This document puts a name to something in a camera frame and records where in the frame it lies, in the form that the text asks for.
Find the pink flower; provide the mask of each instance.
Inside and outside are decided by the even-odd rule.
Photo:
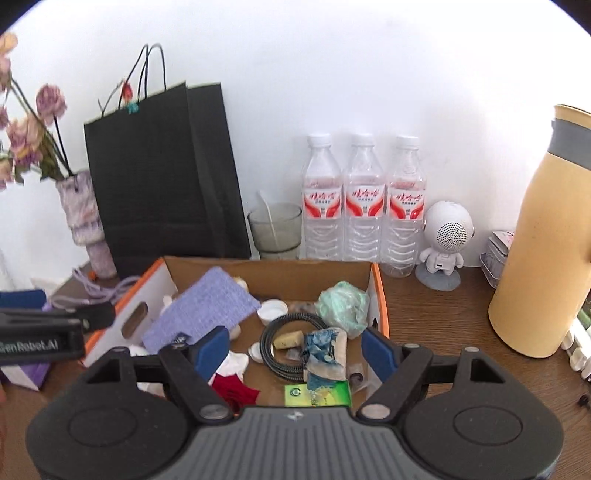
[[[10,87],[10,80],[10,59],[0,55],[0,93],[6,92],[7,88]]]
[[[12,163],[5,158],[0,160],[0,190],[6,190],[7,182],[12,182]]]
[[[0,73],[7,75],[10,72],[10,59],[4,55],[0,55]]]
[[[3,105],[0,108],[0,130],[4,130],[8,125],[8,113],[6,107]]]
[[[56,85],[45,84],[37,94],[37,113],[46,125],[53,123],[53,117],[61,118],[66,111],[66,101]]]
[[[10,53],[18,45],[18,38],[14,33],[6,32],[0,35],[0,55]]]
[[[26,148],[15,157],[14,164],[20,167],[30,167],[31,164],[39,165],[41,160],[43,160],[43,154],[39,150]]]
[[[36,150],[43,139],[43,130],[37,119],[29,114],[22,120],[13,120],[6,128],[10,150],[16,156],[25,148]]]

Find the white straw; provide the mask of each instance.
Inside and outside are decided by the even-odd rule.
[[[275,240],[275,248],[277,249],[277,251],[279,251],[279,242],[277,241],[277,233],[275,232],[275,226],[273,225],[273,219],[271,218],[271,209],[269,208],[269,204],[265,200],[265,197],[263,197],[263,195],[262,195],[262,190],[259,190],[257,193],[258,193],[259,198],[261,199],[261,201],[265,205],[265,208],[267,209],[267,215],[269,217],[269,224],[271,225],[271,232],[273,234],[273,240]]]

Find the green plastic bag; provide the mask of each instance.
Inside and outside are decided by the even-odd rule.
[[[340,281],[322,292],[315,306],[327,325],[342,328],[349,339],[367,328],[369,295],[349,282]]]

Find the glass cup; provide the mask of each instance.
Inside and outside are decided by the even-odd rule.
[[[297,260],[301,244],[301,208],[272,203],[248,214],[252,239],[261,259]]]

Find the blue gripper pad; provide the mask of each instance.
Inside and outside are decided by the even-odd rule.
[[[208,381],[228,355],[230,334],[225,327],[215,327],[191,349],[191,361],[195,371]]]
[[[395,346],[373,328],[361,334],[361,353],[382,383],[398,369]]]

